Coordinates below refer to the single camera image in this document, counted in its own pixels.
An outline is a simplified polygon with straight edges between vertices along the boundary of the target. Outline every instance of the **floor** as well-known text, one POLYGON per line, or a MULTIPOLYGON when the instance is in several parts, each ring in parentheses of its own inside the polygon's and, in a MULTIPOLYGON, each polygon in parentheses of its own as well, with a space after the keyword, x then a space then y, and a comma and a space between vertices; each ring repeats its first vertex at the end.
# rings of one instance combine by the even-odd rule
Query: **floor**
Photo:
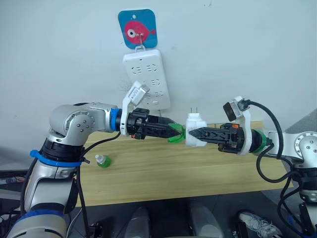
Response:
MULTIPOLYGON (((168 199, 148 202, 135 202, 87 208, 89 223, 100 222, 105 227, 105 238, 123 238, 126 225, 135 209, 146 207, 151 218, 152 238, 170 236, 190 236, 187 203, 197 200, 207 206, 214 214, 226 238, 232 238, 233 221, 239 210, 247 209, 260 214, 277 225, 285 237, 294 236, 280 221, 276 204, 261 192, 202 196, 195 198, 168 199)), ((84 234, 82 216, 80 216, 71 233, 71 238, 81 238, 84 234)), ((257 238, 257 234, 249 231, 249 238, 257 238)))

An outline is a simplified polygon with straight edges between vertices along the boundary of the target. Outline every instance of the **blue strap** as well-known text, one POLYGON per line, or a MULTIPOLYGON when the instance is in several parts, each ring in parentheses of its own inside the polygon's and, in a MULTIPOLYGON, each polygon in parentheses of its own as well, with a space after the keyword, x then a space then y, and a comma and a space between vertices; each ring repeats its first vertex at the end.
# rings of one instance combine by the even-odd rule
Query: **blue strap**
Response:
POLYGON ((30 156, 37 158, 39 161, 41 161, 44 164, 52 165, 55 167, 77 167, 81 166, 81 162, 60 162, 55 160, 50 160, 48 158, 45 158, 43 155, 41 155, 37 150, 31 150, 30 156))
POLYGON ((50 209, 41 209, 41 210, 29 211, 28 213, 26 213, 23 217, 21 217, 16 222, 19 222, 19 221, 21 221, 25 218, 28 218, 28 217, 34 217, 34 216, 39 216, 39 215, 57 215, 60 217, 64 217, 64 215, 61 211, 50 210, 50 209))
POLYGON ((110 111, 110 127, 111 130, 116 131, 115 129, 115 120, 117 118, 118 112, 120 111, 120 108, 111 108, 110 111))

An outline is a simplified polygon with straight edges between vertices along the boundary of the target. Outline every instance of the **white wall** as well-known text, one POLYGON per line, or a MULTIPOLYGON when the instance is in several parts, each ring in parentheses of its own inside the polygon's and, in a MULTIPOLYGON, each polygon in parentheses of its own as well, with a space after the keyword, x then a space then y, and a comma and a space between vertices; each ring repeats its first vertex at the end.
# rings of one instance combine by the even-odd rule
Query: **white wall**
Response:
MULTIPOLYGON (((121 105, 129 50, 117 14, 150 8, 172 108, 224 122, 222 105, 244 95, 287 128, 317 106, 315 0, 0 1, 0 155, 28 164, 60 104, 121 105)), ((268 118, 252 110, 254 120, 268 118)))

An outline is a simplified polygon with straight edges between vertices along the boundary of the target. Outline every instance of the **power strip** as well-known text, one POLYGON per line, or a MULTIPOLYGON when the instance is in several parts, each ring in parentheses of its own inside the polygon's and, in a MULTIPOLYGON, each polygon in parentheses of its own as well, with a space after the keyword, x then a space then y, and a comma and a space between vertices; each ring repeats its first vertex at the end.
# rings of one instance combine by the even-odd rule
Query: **power strip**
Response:
POLYGON ((127 54, 123 65, 132 83, 139 81, 150 91, 140 103, 150 110, 170 107, 169 94, 161 54, 158 50, 149 50, 127 54))

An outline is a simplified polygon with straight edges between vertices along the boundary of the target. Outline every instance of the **blue ring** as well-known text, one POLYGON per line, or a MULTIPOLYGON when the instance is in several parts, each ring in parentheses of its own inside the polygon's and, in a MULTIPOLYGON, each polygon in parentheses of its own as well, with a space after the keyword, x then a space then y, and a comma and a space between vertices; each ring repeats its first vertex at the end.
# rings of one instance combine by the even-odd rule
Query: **blue ring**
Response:
POLYGON ((45 158, 43 155, 41 155, 37 150, 31 150, 30 152, 30 156, 37 158, 39 161, 41 161, 44 164, 47 165, 52 165, 55 167, 78 167, 81 166, 81 162, 59 162, 59 161, 54 161, 54 160, 50 160, 48 158, 45 158))
POLYGON ((111 111, 110 111, 110 127, 111 127, 111 130, 113 130, 113 131, 117 131, 115 129, 115 120, 116 120, 118 112, 120 110, 121 110, 121 108, 111 108, 111 111))

